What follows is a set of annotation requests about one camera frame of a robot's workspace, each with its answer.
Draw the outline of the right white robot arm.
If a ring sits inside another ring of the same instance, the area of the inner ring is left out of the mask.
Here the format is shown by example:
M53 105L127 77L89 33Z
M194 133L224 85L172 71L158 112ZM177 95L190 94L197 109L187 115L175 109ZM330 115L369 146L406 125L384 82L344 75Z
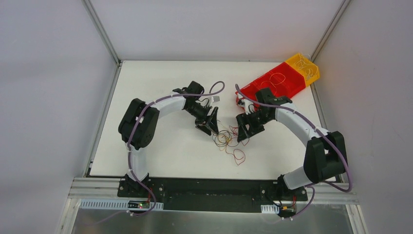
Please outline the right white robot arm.
M264 125L275 120L290 130L305 146L303 165L278 178L277 195L284 200L295 195L303 186L327 183L328 179L346 173L351 178L344 136L317 127L299 112L286 96L275 97L269 88L256 92L255 99L247 97L235 86L245 112L236 116L237 141L241 142L264 131Z

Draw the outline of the middle red bin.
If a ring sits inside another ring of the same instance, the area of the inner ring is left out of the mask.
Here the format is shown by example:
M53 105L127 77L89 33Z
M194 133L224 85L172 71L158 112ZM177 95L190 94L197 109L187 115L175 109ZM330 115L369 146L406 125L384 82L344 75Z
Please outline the middle red bin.
M284 82L285 78L280 73L271 74L258 78L253 82L258 91L264 88L269 88L273 95L277 93L277 88Z

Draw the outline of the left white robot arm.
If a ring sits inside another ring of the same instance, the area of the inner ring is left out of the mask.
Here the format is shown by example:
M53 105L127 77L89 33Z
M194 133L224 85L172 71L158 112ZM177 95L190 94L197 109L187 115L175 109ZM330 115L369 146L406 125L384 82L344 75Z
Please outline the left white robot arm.
M126 176L132 180L130 191L136 197L143 197L150 188L144 181L149 176L146 168L145 148L151 143L157 122L160 118L176 111L184 110L195 118L195 128L211 136L217 134L218 107L212 107L214 96L220 90L205 93L199 83L192 81L189 86L176 88L164 97L149 102L133 99L118 127L118 132L127 147L128 171Z

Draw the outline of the red bin near yellow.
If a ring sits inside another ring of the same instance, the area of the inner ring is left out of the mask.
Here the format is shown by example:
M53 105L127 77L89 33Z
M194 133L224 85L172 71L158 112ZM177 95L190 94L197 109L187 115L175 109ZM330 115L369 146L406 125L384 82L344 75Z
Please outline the red bin near yellow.
M292 98L303 89L305 89L304 78L301 74L290 67L286 62L283 62L269 71L269 74L280 73L284 82L278 86L276 97L286 96Z

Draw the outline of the yellow plastic bin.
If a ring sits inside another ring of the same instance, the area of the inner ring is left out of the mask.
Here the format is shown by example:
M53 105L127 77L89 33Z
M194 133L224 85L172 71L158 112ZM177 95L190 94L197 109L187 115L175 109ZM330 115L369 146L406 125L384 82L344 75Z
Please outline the yellow plastic bin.
M293 55L285 62L303 76L306 87L310 86L320 78L319 67L302 53Z

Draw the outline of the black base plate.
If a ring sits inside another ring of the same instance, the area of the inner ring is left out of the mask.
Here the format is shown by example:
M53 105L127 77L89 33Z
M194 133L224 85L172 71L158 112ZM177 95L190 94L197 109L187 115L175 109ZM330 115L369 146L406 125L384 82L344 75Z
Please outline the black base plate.
M307 201L303 187L288 190L276 180L170 178L147 176L141 183L128 175L120 179L118 197L156 201L165 210L259 213L275 202Z

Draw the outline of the front red bin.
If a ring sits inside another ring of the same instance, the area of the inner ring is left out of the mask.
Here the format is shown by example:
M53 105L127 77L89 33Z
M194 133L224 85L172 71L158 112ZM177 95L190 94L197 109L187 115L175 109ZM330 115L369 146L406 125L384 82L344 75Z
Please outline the front red bin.
M255 94L257 93L258 89L255 86L245 86L244 88L241 88L241 92L247 96L249 99L252 99L254 101L256 101L256 97ZM244 98L242 95L238 94L238 92L235 93L236 94L236 102L238 102L239 99Z

